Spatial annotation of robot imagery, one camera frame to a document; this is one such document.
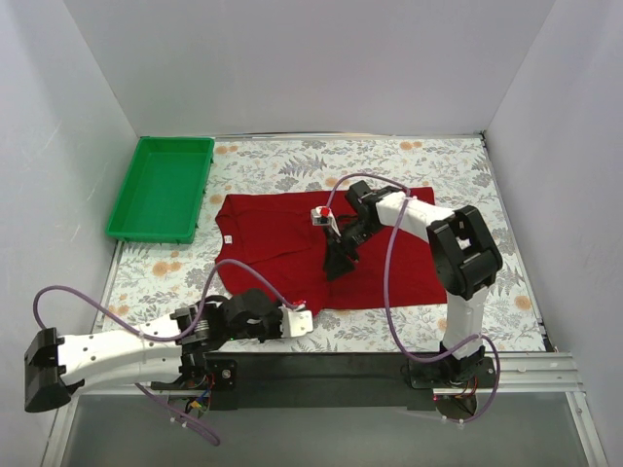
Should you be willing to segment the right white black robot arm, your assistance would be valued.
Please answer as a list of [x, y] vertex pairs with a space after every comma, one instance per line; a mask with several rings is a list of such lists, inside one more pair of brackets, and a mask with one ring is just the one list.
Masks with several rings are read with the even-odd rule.
[[347, 190], [346, 200], [354, 211], [346, 224], [339, 222], [329, 203], [311, 210], [312, 223], [326, 238], [323, 270], [328, 279], [353, 271], [358, 247], [389, 228], [391, 241], [406, 233], [429, 245], [437, 279], [446, 292], [447, 328], [438, 352], [418, 356], [405, 346], [399, 348], [408, 360], [410, 384], [475, 388], [480, 373], [493, 376], [482, 325], [485, 301], [503, 261], [480, 211], [471, 205], [453, 210], [426, 203], [395, 182], [374, 190], [359, 181]]

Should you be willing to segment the green plastic tray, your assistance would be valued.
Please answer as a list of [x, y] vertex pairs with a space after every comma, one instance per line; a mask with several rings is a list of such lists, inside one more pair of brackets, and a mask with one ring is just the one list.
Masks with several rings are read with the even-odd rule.
[[125, 242], [192, 243], [213, 149], [211, 138], [140, 138], [105, 233]]

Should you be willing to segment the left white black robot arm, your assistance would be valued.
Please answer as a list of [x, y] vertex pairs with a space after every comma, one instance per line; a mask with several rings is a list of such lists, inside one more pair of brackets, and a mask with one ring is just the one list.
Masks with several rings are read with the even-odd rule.
[[215, 351], [237, 340], [287, 338], [292, 310], [260, 289], [212, 295], [132, 331], [37, 333], [24, 354], [24, 408], [43, 413], [80, 390], [149, 382], [162, 390], [231, 390], [238, 365]]

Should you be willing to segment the red t shirt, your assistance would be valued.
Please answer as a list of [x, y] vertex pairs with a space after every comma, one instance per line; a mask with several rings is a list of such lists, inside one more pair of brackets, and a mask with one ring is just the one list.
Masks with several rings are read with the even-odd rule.
[[217, 258], [224, 266], [218, 273], [227, 291], [240, 294], [260, 284], [229, 264], [238, 260], [262, 274], [288, 301], [305, 302], [312, 313], [380, 308], [385, 301], [385, 253], [391, 247], [390, 304], [446, 303], [428, 244], [408, 233], [391, 241], [389, 228], [358, 248], [354, 271], [328, 281], [322, 269], [325, 236], [311, 220], [312, 208], [328, 199], [326, 192], [226, 196], [215, 221], [223, 235]]

